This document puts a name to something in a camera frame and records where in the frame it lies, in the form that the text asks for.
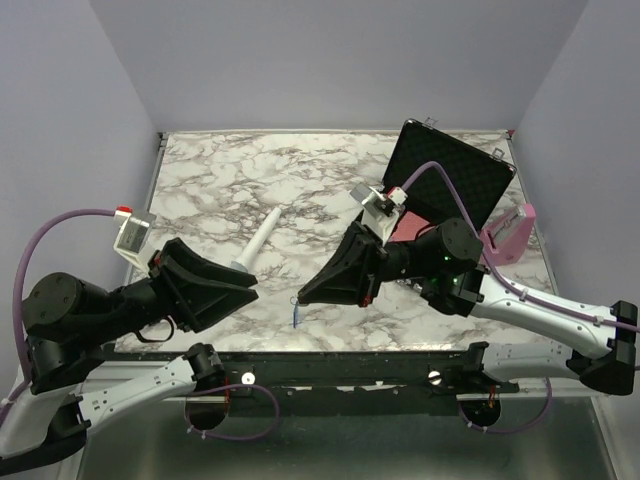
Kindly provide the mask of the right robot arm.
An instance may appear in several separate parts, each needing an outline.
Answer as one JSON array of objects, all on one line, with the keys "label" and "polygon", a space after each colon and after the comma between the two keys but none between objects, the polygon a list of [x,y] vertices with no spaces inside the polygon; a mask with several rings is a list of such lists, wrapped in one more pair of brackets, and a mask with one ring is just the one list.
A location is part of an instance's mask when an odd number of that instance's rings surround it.
[{"label": "right robot arm", "polygon": [[356,305],[365,308],[382,284],[419,280],[420,295],[443,315],[503,322],[554,341],[536,353],[514,347],[486,348],[464,362],[460,379],[480,392],[495,380],[560,377],[578,380],[599,393],[626,396],[636,378],[639,309],[618,301],[590,305],[530,289],[502,276],[483,259],[483,243],[454,218],[410,241],[379,240],[358,221],[348,227],[324,267],[298,292],[300,305]]}]

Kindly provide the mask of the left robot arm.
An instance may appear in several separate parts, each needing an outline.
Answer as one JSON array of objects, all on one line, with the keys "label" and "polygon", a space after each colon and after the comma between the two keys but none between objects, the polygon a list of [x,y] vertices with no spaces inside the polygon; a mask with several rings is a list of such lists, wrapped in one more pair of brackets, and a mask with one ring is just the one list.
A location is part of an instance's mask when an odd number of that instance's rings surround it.
[{"label": "left robot arm", "polygon": [[113,291],[53,273],[23,301],[31,379],[1,416],[3,475],[57,463],[138,408],[195,392],[209,395],[223,385],[218,354],[197,343],[149,374],[77,393],[105,362],[106,344],[164,320],[198,333],[258,298],[254,275],[208,261],[180,239],[155,251],[147,268],[145,278]]}]

